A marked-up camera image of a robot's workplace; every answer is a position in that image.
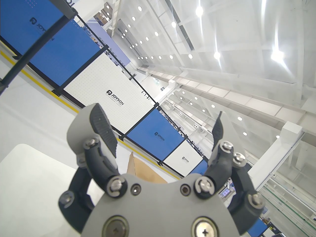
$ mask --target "blue panel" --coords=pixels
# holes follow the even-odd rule
[[[259,237],[265,232],[268,226],[263,221],[258,219],[255,224],[248,230],[251,237]]]
[[[157,109],[127,136],[160,160],[164,160],[184,139]]]
[[[201,174],[204,175],[205,171],[207,170],[207,162],[202,160],[190,174]]]
[[[49,0],[0,0],[0,34],[21,54],[60,17],[62,13]],[[72,20],[31,63],[62,85],[98,51],[98,45]]]

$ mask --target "screw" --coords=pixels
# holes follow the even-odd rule
[[[121,188],[122,188],[122,181],[120,179],[115,179],[110,186],[110,189],[113,192],[119,191],[121,190]]]

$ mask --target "perforated panel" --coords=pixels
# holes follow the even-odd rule
[[[105,54],[81,72],[65,91],[86,106],[100,103],[111,125],[123,133],[153,107]]]

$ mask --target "cardboard box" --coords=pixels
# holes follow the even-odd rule
[[[156,184],[167,184],[160,175],[138,158],[134,158],[133,152],[130,155],[127,166],[127,174],[135,175],[140,179]]]

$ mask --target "white ceiling beam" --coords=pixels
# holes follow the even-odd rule
[[[294,0],[297,27],[297,82],[296,82],[296,106],[300,107],[303,89],[304,68],[304,19],[302,0]]]

